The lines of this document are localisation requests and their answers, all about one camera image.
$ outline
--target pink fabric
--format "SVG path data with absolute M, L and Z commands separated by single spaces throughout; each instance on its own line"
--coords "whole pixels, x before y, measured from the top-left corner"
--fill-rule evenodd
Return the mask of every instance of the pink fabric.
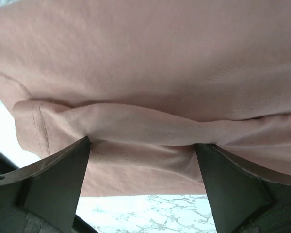
M 0 98 L 42 158 L 89 136 L 83 196 L 204 193 L 194 143 L 291 175 L 291 0 L 1 8 Z

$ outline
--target white marble surface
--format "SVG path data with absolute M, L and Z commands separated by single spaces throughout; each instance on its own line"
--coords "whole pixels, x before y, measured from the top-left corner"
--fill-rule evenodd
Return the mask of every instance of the white marble surface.
M 13 0 L 0 0 L 0 6 Z M 19 167 L 37 161 L 18 144 L 14 120 L 0 102 L 0 151 Z M 215 233 L 202 195 L 80 198 L 77 214 L 100 233 Z

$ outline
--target fabric seam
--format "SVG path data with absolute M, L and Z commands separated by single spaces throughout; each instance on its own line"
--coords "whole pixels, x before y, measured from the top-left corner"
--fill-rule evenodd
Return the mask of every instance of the fabric seam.
M 31 108 L 31 114 L 32 114 L 32 118 L 33 118 L 33 122 L 34 122 L 34 127 L 35 127 L 35 131 L 37 133 L 37 137 L 38 137 L 38 142 L 39 142 L 39 146 L 40 146 L 40 150 L 41 150 L 41 154 L 43 154 L 43 151 L 42 151 L 42 147 L 41 147 L 41 144 L 40 144 L 40 137 L 39 137 L 39 133 L 38 133 L 38 130 L 37 130 L 37 125 L 35 123 L 35 119 L 34 119 L 34 115 L 33 115 L 33 108 L 34 108 L 35 104 L 32 106 Z
M 39 113 L 40 113 L 40 116 L 41 116 L 41 119 L 42 119 L 42 122 L 43 122 L 45 140 L 46 140 L 47 148 L 48 148 L 48 155 L 50 155 L 50 151 L 49 151 L 49 139 L 48 139 L 47 129 L 45 127 L 45 121 L 44 121 L 44 118 L 43 118 L 42 112 L 41 112 L 41 106 L 42 106 L 42 104 L 39 105 Z
M 32 96 L 30 91 L 22 83 L 20 83 L 18 80 L 16 80 L 15 78 L 3 73 L 2 71 L 0 71 L 0 76 L 5 78 L 7 81 L 14 82 L 14 83 L 18 84 L 23 90 L 25 90 L 27 95 L 29 95 L 30 97 Z M 18 92 L 23 95 L 23 93 L 21 93 L 21 91 L 19 89 L 19 86 L 17 86 L 17 87 L 15 86 L 15 87 L 17 88 Z

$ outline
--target marble pattern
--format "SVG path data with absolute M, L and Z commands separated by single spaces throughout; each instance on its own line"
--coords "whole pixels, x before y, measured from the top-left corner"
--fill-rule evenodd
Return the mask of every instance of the marble pattern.
M 0 0 L 0 6 L 15 0 Z M 19 167 L 39 160 L 18 144 L 14 120 L 0 102 L 0 151 Z M 205 195 L 80 198 L 77 214 L 100 233 L 215 233 Z

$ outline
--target pink cloth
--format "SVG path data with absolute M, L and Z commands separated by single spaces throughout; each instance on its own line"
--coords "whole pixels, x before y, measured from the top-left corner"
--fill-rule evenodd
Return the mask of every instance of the pink cloth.
M 291 0 L 1 8 L 0 99 L 42 158 L 89 136 L 83 196 L 204 193 L 194 143 L 291 175 Z

